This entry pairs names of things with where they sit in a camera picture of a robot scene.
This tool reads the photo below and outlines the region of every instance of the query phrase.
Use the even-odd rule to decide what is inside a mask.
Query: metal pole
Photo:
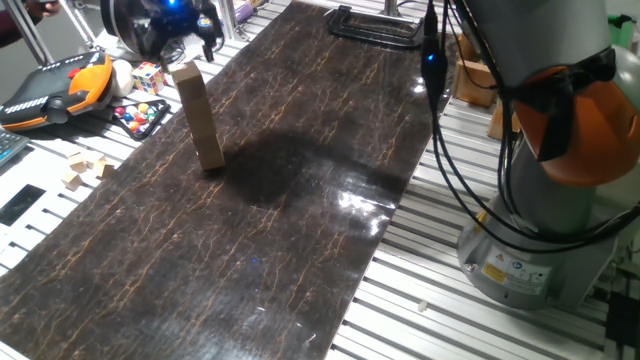
[[[382,10],[380,14],[392,17],[400,17],[397,4],[397,0],[384,0],[384,10]]]
[[[29,50],[31,50],[38,64],[40,66],[52,64],[54,62],[53,56],[51,56],[51,53],[49,53],[49,50],[44,45],[35,24],[31,21],[24,6],[22,6],[19,0],[2,0],[2,2],[9,12],[9,15],[11,15],[16,27],[20,30],[24,42],[29,47]]]
[[[80,10],[71,10],[65,0],[59,0],[59,2],[60,5],[62,5],[64,11],[69,16],[69,19],[73,23],[73,26],[75,26],[76,30],[78,30],[78,33],[84,40],[86,47],[88,49],[92,49],[96,44],[96,37],[93,34],[93,31],[91,31],[91,29],[89,28],[89,25],[87,24],[87,21],[85,20]]]
[[[233,6],[233,0],[219,0],[220,13],[222,15],[222,30],[228,40],[239,40],[240,36],[236,32],[238,20]]]

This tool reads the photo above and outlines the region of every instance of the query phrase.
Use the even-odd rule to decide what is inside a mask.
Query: small wooden cube
[[[90,152],[89,154],[87,154],[87,167],[89,169],[93,169],[94,166],[100,162],[100,161],[107,161],[107,158],[104,156],[104,154],[98,153],[98,152]]]
[[[64,187],[71,191],[76,191],[83,184],[80,175],[75,172],[68,172],[62,177]]]
[[[460,60],[460,55],[462,55],[462,58],[464,58],[465,61],[480,61],[480,55],[476,53],[476,50],[473,48],[473,44],[464,34],[460,34],[458,41],[460,42],[460,49],[462,50],[462,54],[458,53],[458,60]]]
[[[116,168],[115,165],[109,164],[106,161],[98,161],[93,166],[93,171],[95,171],[100,178],[105,179],[113,174],[113,172],[116,171]]]
[[[513,130],[513,132],[520,131],[520,121],[516,113],[513,113],[513,117],[511,117],[511,130]],[[487,136],[496,140],[502,140],[502,101],[500,101],[500,99],[498,99],[496,109],[493,111]]]
[[[87,163],[84,161],[81,153],[73,154],[67,159],[69,159],[69,167],[71,167],[71,170],[79,174],[87,171]]]
[[[495,85],[495,80],[486,65],[471,61],[465,61],[465,64],[469,75],[476,84],[484,87]],[[464,71],[462,60],[458,60],[453,80],[453,97],[470,104],[489,107],[496,101],[498,91],[482,89],[474,85]]]

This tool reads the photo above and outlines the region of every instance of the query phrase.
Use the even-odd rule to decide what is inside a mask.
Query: black cable
[[[220,49],[222,49],[222,47],[224,46],[224,38],[225,36],[220,38],[220,45],[216,46],[215,49],[213,49],[213,52],[218,52],[220,51]]]
[[[513,197],[513,191],[511,190],[511,162],[513,161],[513,155],[515,151],[515,139],[513,139],[513,123],[511,120],[513,119],[510,100],[503,99],[502,100],[502,138],[505,140],[503,144],[506,145],[506,156],[507,161],[505,164],[505,189],[506,189],[506,198],[504,199],[505,204],[507,204],[507,209],[509,213],[520,216],[520,211],[518,211],[518,206],[516,205],[515,199]]]
[[[502,183],[502,179],[503,179],[503,169],[504,169],[504,161],[505,161],[505,156],[506,156],[506,149],[507,149],[507,138],[504,136],[502,136],[502,138],[500,139],[500,152],[498,154],[498,194],[500,195],[500,197],[505,201],[506,203],[506,195],[504,193],[504,186]]]
[[[449,4],[449,1],[447,0],[445,1],[445,8],[447,7],[447,4],[451,6],[451,4]],[[453,13],[453,16],[456,18],[456,20],[458,20],[458,16],[456,15],[456,12],[455,11],[451,11],[451,12]],[[442,20],[444,23],[447,22],[447,18],[443,18]],[[469,69],[467,69],[467,62],[465,61],[464,56],[462,56],[462,46],[460,45],[460,40],[458,40],[458,35],[456,34],[456,31],[453,29],[453,25],[451,25],[451,32],[453,33],[453,37],[455,37],[456,39],[456,45],[458,45],[458,52],[460,53],[460,60],[462,60],[462,68],[464,69],[464,72],[467,75],[467,79],[469,79],[469,81],[471,81],[473,85],[475,85],[476,87],[479,87],[480,89],[484,89],[484,90],[497,89],[498,88],[497,85],[482,86],[473,80],[473,77],[471,77],[471,74],[469,73]]]
[[[449,17],[449,6],[444,4],[444,9],[442,10],[442,29],[440,30],[440,52],[442,54],[446,54],[446,44],[447,44],[447,18]]]
[[[435,119],[436,116],[437,116],[437,111],[432,110],[431,114]],[[525,248],[525,247],[514,245],[514,244],[511,244],[511,243],[505,241],[504,239],[502,239],[501,237],[496,235],[493,231],[489,230],[489,228],[482,221],[480,221],[476,217],[476,215],[471,211],[471,209],[469,209],[469,207],[464,202],[464,200],[462,200],[462,198],[460,197],[460,194],[458,194],[458,191],[455,189],[455,187],[451,183],[451,180],[449,179],[449,176],[447,175],[447,173],[446,173],[446,171],[444,169],[444,166],[442,164],[442,160],[440,158],[440,152],[438,151],[438,142],[440,142],[441,144],[444,144],[444,139],[442,138],[442,133],[440,132],[440,127],[437,124],[437,121],[435,121],[435,120],[433,121],[433,137],[434,137],[433,138],[433,151],[434,151],[434,154],[435,154],[435,157],[436,157],[436,162],[438,163],[438,168],[440,168],[440,171],[442,173],[442,177],[444,178],[445,182],[447,183],[447,186],[449,187],[449,189],[453,193],[453,196],[456,198],[456,200],[458,201],[460,206],[464,209],[464,211],[467,213],[467,215],[476,223],[476,225],[478,227],[480,227],[484,232],[486,232],[494,240],[499,242],[500,244],[502,244],[502,245],[504,245],[506,247],[518,250],[518,251],[524,251],[524,252],[528,252],[528,253],[532,253],[532,254],[554,254],[554,253],[561,253],[561,252],[575,250],[575,249],[579,249],[579,248],[582,248],[582,247],[585,247],[585,246],[589,246],[589,245],[591,245],[593,243],[596,243],[598,241],[606,239],[607,235],[609,235],[609,234],[604,234],[603,237],[600,238],[600,239],[596,239],[596,240],[592,240],[592,241],[583,241],[583,242],[574,243],[573,245],[569,245],[569,246],[562,247],[562,248],[559,248],[559,249],[548,249],[548,250],[538,250],[538,249]],[[623,223],[623,227],[628,226],[634,220],[635,220],[634,218],[628,219],[626,222]]]
[[[165,64],[173,64],[183,57],[185,50],[186,47],[181,40],[173,39],[167,43],[160,57]]]
[[[449,25],[452,28],[453,31],[453,24],[451,22],[450,19],[448,19],[449,21]],[[484,204],[484,202],[473,192],[473,190],[471,190],[471,188],[469,187],[469,185],[467,184],[466,180],[462,177],[462,175],[460,174],[460,172],[458,171],[457,167],[455,166],[455,164],[453,163],[453,160],[451,159],[447,149],[446,149],[446,144],[444,143],[443,139],[441,140],[441,145],[442,145],[442,149],[443,149],[443,154],[445,156],[445,158],[447,159],[447,162],[449,163],[449,166],[451,167],[451,169],[453,170],[453,173],[456,175],[456,177],[458,178],[458,180],[460,181],[460,183],[462,184],[462,186],[465,188],[465,190],[467,191],[467,193],[469,194],[469,196],[485,211],[487,212],[488,215],[490,215],[491,217],[493,217],[496,221],[498,221],[501,225],[505,226],[507,229],[509,229],[510,231],[521,235],[523,237],[532,239],[532,240],[537,240],[540,242],[546,242],[546,243],[553,243],[553,244],[558,244],[558,243],[577,243],[577,242],[584,242],[584,244],[588,244],[591,242],[597,242],[597,241],[601,241],[603,240],[607,234],[614,234],[615,232],[618,232],[620,230],[622,230],[622,228],[624,228],[624,226],[611,226],[611,224],[616,224],[616,222],[614,222],[614,220],[617,220],[617,224],[628,224],[631,221],[635,220],[636,217],[638,217],[638,215],[640,215],[640,206],[636,206],[634,208],[632,208],[631,210],[629,210],[627,213],[623,213],[621,215],[619,215],[620,219],[624,220],[621,221],[620,219],[609,219],[607,221],[604,221],[600,224],[598,224],[597,226],[591,227],[589,229],[586,229],[584,231],[580,231],[574,234],[570,234],[570,235],[555,235],[555,236],[541,236],[540,234],[531,234],[528,232],[524,232],[521,229],[514,227],[513,225],[511,225],[510,223],[508,223],[507,221],[505,221],[504,219],[502,219],[500,216],[498,216],[497,214],[495,214],[489,207],[486,206],[486,204]],[[444,168],[440,168],[443,177],[447,177],[446,175],[446,170]],[[567,237],[571,236],[573,238],[573,240],[567,240]]]

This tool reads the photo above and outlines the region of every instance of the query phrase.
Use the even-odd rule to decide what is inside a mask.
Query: screw
[[[476,264],[464,264],[464,268],[468,272],[472,273],[472,272],[476,271],[476,269],[478,268],[478,265],[476,265]]]

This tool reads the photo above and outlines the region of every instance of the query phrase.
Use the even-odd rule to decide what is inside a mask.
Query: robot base
[[[595,189],[553,182],[526,145],[513,161],[512,190],[522,217],[541,229],[572,233],[594,220],[591,210]],[[501,218],[510,219],[500,197],[490,206]],[[479,219],[512,245],[536,250],[563,247],[517,235],[485,215],[481,213]],[[525,253],[498,243],[470,221],[458,239],[458,260],[471,283],[499,303],[530,310],[574,308],[611,261],[616,248],[617,238],[612,237],[560,253]]]

